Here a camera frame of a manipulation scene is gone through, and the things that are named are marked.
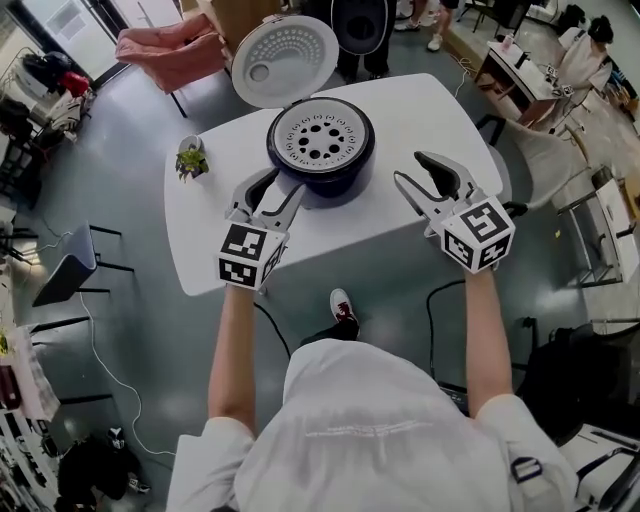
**cable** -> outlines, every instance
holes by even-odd
[[[60,242],[62,242],[62,240],[64,240],[65,236],[69,236],[69,235],[73,235],[73,233],[71,231],[65,231],[64,233],[62,233],[62,235],[60,235],[58,237],[58,241],[55,244],[49,244],[49,245],[45,245],[44,247],[41,247],[40,249],[34,249],[31,251],[25,251],[22,254],[24,254],[25,256],[31,256],[32,254],[38,254],[42,251],[44,251],[45,249],[55,249],[56,247],[58,247],[60,245]]]
[[[42,215],[40,215],[40,214],[36,214],[36,215],[42,221],[42,223],[44,224],[44,227],[47,228],[47,230],[49,230],[49,233],[51,233],[56,238],[60,238],[60,235],[58,233],[56,233],[53,229],[51,229],[51,226],[49,226],[49,223],[47,222],[47,220]]]
[[[149,450],[149,448],[147,448],[142,443],[142,441],[140,441],[140,438],[138,437],[138,433],[136,432],[136,422],[140,419],[140,416],[142,415],[142,399],[140,398],[140,393],[138,393],[138,390],[136,388],[134,388],[133,386],[129,386],[128,384],[125,384],[124,382],[119,380],[113,373],[111,373],[111,370],[109,370],[107,365],[104,364],[102,359],[100,359],[100,356],[98,355],[98,351],[96,350],[96,326],[95,326],[95,321],[93,320],[93,316],[91,315],[91,312],[89,311],[89,308],[87,308],[87,306],[84,303],[84,298],[82,297],[82,293],[80,293],[80,303],[82,304],[82,307],[86,311],[87,316],[89,317],[89,321],[91,323],[91,349],[93,350],[93,354],[96,356],[96,359],[102,365],[104,370],[109,374],[109,376],[114,381],[116,381],[116,383],[118,383],[123,388],[127,388],[128,390],[133,391],[135,393],[135,395],[136,395],[136,398],[138,399],[138,414],[136,415],[135,418],[133,418],[133,421],[131,422],[131,430],[133,430],[133,435],[136,438],[136,441],[138,441],[138,444],[142,447],[142,449],[145,452],[150,453],[151,455],[174,455],[175,456],[174,452],[168,452],[168,451],[154,452],[152,450]]]
[[[467,59],[466,57],[462,58],[460,60],[456,59],[453,55],[451,55],[451,57],[464,70],[464,72],[462,73],[462,82],[460,82],[460,85],[458,86],[458,88],[456,89],[455,94],[453,95],[454,98],[457,98],[458,97],[458,93],[460,92],[460,89],[462,89],[462,86],[464,85],[464,82],[465,82],[465,79],[467,78],[467,76],[471,76],[471,73],[477,74],[478,71],[471,66],[471,60]]]
[[[430,332],[430,336],[431,336],[431,345],[429,346],[429,371],[431,372],[431,378],[433,380],[436,380],[436,370],[434,367],[434,363],[433,363],[433,353],[434,353],[434,346],[435,346],[435,334],[433,332],[433,317],[431,316],[431,298],[438,292],[441,292],[442,290],[446,290],[447,288],[451,288],[452,286],[456,286],[458,284],[463,284],[465,281],[464,279],[459,279],[457,281],[451,281],[450,283],[447,283],[445,285],[440,286],[439,288],[436,288],[435,290],[433,290],[429,295],[427,295],[427,315],[429,317],[429,332]]]
[[[291,352],[289,351],[289,346],[287,345],[287,342],[284,341],[284,337],[282,336],[280,329],[278,329],[278,324],[276,324],[276,321],[271,317],[271,315],[267,312],[267,310],[264,309],[260,304],[256,304],[254,302],[253,305],[257,307],[260,311],[262,311],[265,314],[265,316],[269,319],[269,321],[271,322],[271,325],[273,325],[273,328],[276,331],[276,334],[280,338],[280,341],[284,345],[284,349],[287,351],[287,357],[289,358],[289,361],[291,361]]]

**white chair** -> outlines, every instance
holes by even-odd
[[[541,208],[551,201],[551,198],[569,180],[590,169],[589,155],[580,136],[568,127],[558,136],[549,135],[530,130],[508,119],[487,115],[476,124],[476,128],[480,131],[489,122],[496,123],[487,146],[502,178],[503,189],[498,195],[498,199],[504,204],[512,217],[518,217],[529,210]],[[512,201],[509,170],[504,158],[495,148],[502,132],[505,130],[520,149],[531,173],[533,191],[531,198],[525,203]],[[580,167],[576,163],[575,152],[569,140],[560,138],[565,131],[569,132],[584,156],[586,160],[584,166]]]

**pink chair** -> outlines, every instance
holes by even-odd
[[[120,32],[116,59],[140,66],[156,85],[178,103],[174,91],[224,68],[224,44],[204,14],[161,28]]]

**bottle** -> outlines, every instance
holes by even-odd
[[[508,52],[509,48],[511,48],[511,45],[513,44],[513,34],[507,34],[506,36],[504,36],[504,40],[502,41],[502,51],[503,52]]]

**chair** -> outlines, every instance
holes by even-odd
[[[503,183],[503,191],[498,196],[498,199],[505,204],[505,208],[510,211],[512,216],[517,217],[529,210],[541,208],[551,201],[551,198],[562,189],[569,180],[581,172],[590,169],[589,155],[580,136],[568,127],[566,127],[566,131],[570,133],[571,138],[578,145],[587,163],[584,168],[579,169],[575,173],[574,169],[576,168],[576,164],[574,152],[568,141],[562,140],[559,136],[530,130],[514,121],[492,115],[483,117],[476,124],[476,128],[480,131],[490,122],[495,122],[495,128],[487,146]],[[505,130],[520,149],[531,173],[533,192],[531,198],[526,203],[518,203],[511,200],[512,188],[509,170],[502,155],[495,147],[502,132]]]
[[[140,66],[156,85],[170,94],[224,68],[224,45],[205,14],[161,28],[131,28],[120,32],[116,59]]]
[[[532,350],[526,365],[512,364],[525,372],[516,395],[576,471],[582,501],[597,491],[597,510],[615,509],[640,468],[640,323],[605,336],[592,324],[556,329],[543,346],[535,318],[522,326],[532,329]],[[466,388],[438,385],[468,414]]]
[[[473,27],[474,32],[478,30],[480,23],[488,16],[498,23],[494,37],[498,35],[500,27],[511,29],[516,34],[527,16],[531,3],[531,0],[471,0],[471,5],[465,7],[457,21],[462,20],[462,17],[470,9],[475,9],[479,14]]]
[[[100,253],[93,248],[91,231],[122,236],[119,231],[99,228],[85,222],[69,237],[65,245],[65,255],[38,292],[33,307],[45,306],[69,300],[76,292],[110,293],[106,288],[82,288],[82,284],[98,267],[106,267],[126,272],[134,272],[131,267],[114,265],[100,261]]]

